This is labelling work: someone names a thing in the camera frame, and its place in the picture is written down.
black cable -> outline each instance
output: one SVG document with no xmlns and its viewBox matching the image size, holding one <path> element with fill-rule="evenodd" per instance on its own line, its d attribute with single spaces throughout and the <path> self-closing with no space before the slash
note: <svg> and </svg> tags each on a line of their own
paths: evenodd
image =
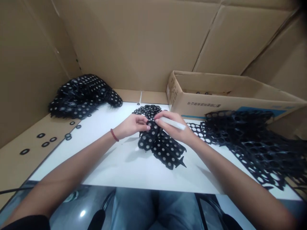
<svg viewBox="0 0 307 230">
<path fill-rule="evenodd" d="M 5 194 L 5 193 L 10 193 L 10 192 L 18 192 L 18 191 L 22 191 L 22 190 L 32 189 L 32 188 L 34 188 L 34 187 L 14 188 L 14 189 L 9 189 L 9 190 L 4 190 L 4 191 L 0 191 L 0 195 Z"/>
</svg>

table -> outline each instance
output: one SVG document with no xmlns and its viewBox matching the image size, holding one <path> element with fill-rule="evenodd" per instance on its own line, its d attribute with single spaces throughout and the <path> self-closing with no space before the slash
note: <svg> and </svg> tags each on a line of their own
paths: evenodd
<svg viewBox="0 0 307 230">
<path fill-rule="evenodd" d="M 71 132 L 72 139 L 64 140 L 31 175 L 30 180 L 40 181 L 56 166 L 100 138 L 111 128 L 115 128 L 135 109 L 144 105 L 124 102 L 123 106 L 117 109 L 111 108 L 108 104 L 100 106 L 91 117 L 80 122 L 82 127 Z M 169 110 L 168 105 L 159 106 L 162 110 Z M 196 120 L 185 119 L 185 121 L 200 124 L 200 121 Z M 151 151 L 145 152 L 138 148 L 138 136 L 136 133 L 117 142 L 101 158 L 83 184 L 223 194 L 212 173 L 190 147 L 181 143 L 187 149 L 183 154 L 187 168 L 180 165 L 174 170 L 169 170 L 153 156 Z M 211 147 L 253 178 L 227 147 L 215 145 Z M 284 191 L 273 188 L 270 192 L 277 199 L 301 200 L 288 185 Z"/>
</svg>

leg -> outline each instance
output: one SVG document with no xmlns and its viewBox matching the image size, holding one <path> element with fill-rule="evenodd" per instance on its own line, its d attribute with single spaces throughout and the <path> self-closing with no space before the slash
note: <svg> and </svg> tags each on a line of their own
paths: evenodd
<svg viewBox="0 0 307 230">
<path fill-rule="evenodd" d="M 151 190 L 116 188 L 111 230 L 144 230 L 155 222 Z"/>
<path fill-rule="evenodd" d="M 167 229 L 204 229 L 194 193 L 160 191 L 158 221 Z"/>
</svg>

marker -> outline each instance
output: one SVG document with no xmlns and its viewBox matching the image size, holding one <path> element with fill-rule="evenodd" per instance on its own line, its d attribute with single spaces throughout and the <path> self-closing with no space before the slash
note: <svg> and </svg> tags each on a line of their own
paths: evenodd
<svg viewBox="0 0 307 230">
<path fill-rule="evenodd" d="M 181 130 L 184 130 L 186 128 L 185 125 L 177 122 L 177 121 L 173 121 L 171 119 L 168 119 L 166 117 L 160 117 L 159 118 L 161 121 L 164 121 L 166 124 L 169 124 L 171 126 L 174 126 L 175 128 L 178 128 L 178 129 L 181 129 Z"/>
</svg>

pile of black rubber scraps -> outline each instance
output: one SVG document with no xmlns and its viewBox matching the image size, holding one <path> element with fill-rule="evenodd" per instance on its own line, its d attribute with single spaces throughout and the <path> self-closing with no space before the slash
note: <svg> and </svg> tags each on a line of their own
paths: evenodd
<svg viewBox="0 0 307 230">
<path fill-rule="evenodd" d="M 117 108 L 122 106 L 121 97 L 108 84 L 92 74 L 71 79 L 62 85 L 55 99 L 49 103 L 51 116 L 84 119 L 102 103 Z"/>
<path fill-rule="evenodd" d="M 171 138 L 154 121 L 148 121 L 150 130 L 140 132 L 138 147 L 146 151 L 151 150 L 153 155 L 159 159 L 168 169 L 173 170 L 174 166 L 183 165 L 181 155 L 186 151 L 185 147 Z"/>
<path fill-rule="evenodd" d="M 270 111 L 219 111 L 206 114 L 200 125 L 188 126 L 206 143 L 227 146 L 265 188 L 283 190 L 289 177 L 300 189 L 307 185 L 307 142 L 267 130 L 272 117 Z"/>
<path fill-rule="evenodd" d="M 148 120 L 154 120 L 154 117 L 156 114 L 161 112 L 161 107 L 157 105 L 145 105 L 141 106 L 140 108 L 136 109 L 133 114 L 142 114 L 145 115 L 145 117 Z"/>
</svg>

